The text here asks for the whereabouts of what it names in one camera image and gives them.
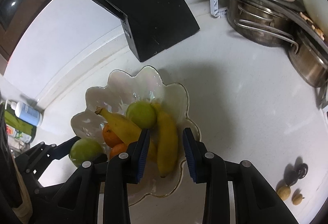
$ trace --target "scalloped bowl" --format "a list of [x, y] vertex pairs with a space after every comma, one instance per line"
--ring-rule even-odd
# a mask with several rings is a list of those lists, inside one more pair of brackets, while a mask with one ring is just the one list
[[102, 137], [102, 128], [106, 121], [102, 116], [95, 114], [97, 106], [124, 115], [129, 104], [138, 100], [149, 102], [156, 100], [161, 103], [162, 108], [177, 123], [179, 146], [176, 167], [170, 175], [161, 178], [157, 165], [147, 162], [140, 183], [128, 184], [128, 200], [129, 205], [134, 205], [148, 195], [155, 197], [171, 195], [181, 183], [183, 164], [186, 161], [182, 145], [183, 129], [190, 127], [195, 139], [201, 140], [199, 128], [188, 117], [189, 96], [185, 87], [179, 83], [165, 85], [157, 70], [146, 66], [136, 76], [121, 70], [112, 71], [106, 87], [91, 87], [86, 91], [85, 97], [87, 108], [71, 119], [71, 126], [77, 136], [92, 137], [103, 146], [106, 144]]

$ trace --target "black knife block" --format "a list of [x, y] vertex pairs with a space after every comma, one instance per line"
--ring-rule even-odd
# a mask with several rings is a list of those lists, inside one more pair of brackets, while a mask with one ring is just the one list
[[131, 51], [144, 62], [199, 30], [184, 0], [93, 0], [121, 19]]

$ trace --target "orange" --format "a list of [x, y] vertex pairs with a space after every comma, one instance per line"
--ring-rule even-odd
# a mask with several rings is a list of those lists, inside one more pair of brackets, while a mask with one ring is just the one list
[[118, 144], [115, 145], [111, 152], [109, 153], [109, 159], [112, 159], [114, 156], [120, 154], [120, 153], [124, 153], [127, 150], [127, 145], [126, 144]]
[[122, 144], [122, 140], [112, 131], [110, 126], [106, 124], [103, 128], [103, 137], [105, 143], [113, 148], [115, 145]]

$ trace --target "pot handle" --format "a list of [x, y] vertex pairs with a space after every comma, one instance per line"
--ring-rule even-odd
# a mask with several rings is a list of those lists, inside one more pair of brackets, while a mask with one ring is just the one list
[[[248, 24], [258, 26], [258, 27], [261, 27], [261, 28], [270, 29], [272, 31], [270, 32], [270, 31], [266, 31], [266, 30], [263, 30], [263, 29], [260, 29], [260, 28], [243, 25], [243, 24], [240, 24], [239, 22], [242, 22], [242, 23], [245, 23], [245, 24], [248, 23]], [[264, 24], [256, 23], [256, 22], [253, 22], [253, 21], [245, 20], [245, 19], [240, 19], [239, 22], [235, 20], [235, 24], [240, 28], [259, 31], [259, 32], [264, 32], [264, 33], [270, 34], [273, 37], [276, 37], [276, 38], [279, 38], [281, 40], [284, 40], [284, 41], [287, 41], [287, 42], [291, 43], [291, 46], [295, 45], [294, 53], [297, 54], [297, 52], [298, 52], [298, 43], [293, 40], [293, 37], [290, 34], [288, 34], [286, 32], [283, 32], [283, 31], [281, 31], [277, 28], [273, 28], [273, 27], [270, 27], [270, 26], [266, 26]]]
[[248, 14], [248, 15], [251, 15], [251, 16], [253, 16], [253, 17], [255, 17], [255, 18], [258, 18], [258, 19], [260, 19], [260, 20], [264, 20], [264, 21], [268, 21], [268, 22], [274, 22], [274, 19], [273, 19], [273, 18], [266, 18], [266, 17], [262, 17], [262, 16], [258, 16], [258, 15], [256, 15], [256, 14], [253, 14], [253, 13], [247, 11], [246, 9], [244, 9], [241, 5], [238, 5], [238, 9], [239, 9], [241, 12], [244, 12], [244, 13], [246, 13], [246, 14]]

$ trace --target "stainless steel pot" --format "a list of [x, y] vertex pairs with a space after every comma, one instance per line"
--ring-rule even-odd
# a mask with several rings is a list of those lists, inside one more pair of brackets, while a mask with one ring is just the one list
[[298, 48], [289, 34], [293, 22], [258, 0], [229, 0], [228, 22], [245, 38], [259, 44]]
[[301, 77], [312, 87], [323, 86], [328, 79], [328, 54], [302, 28], [296, 30], [298, 50], [290, 48], [289, 59]]

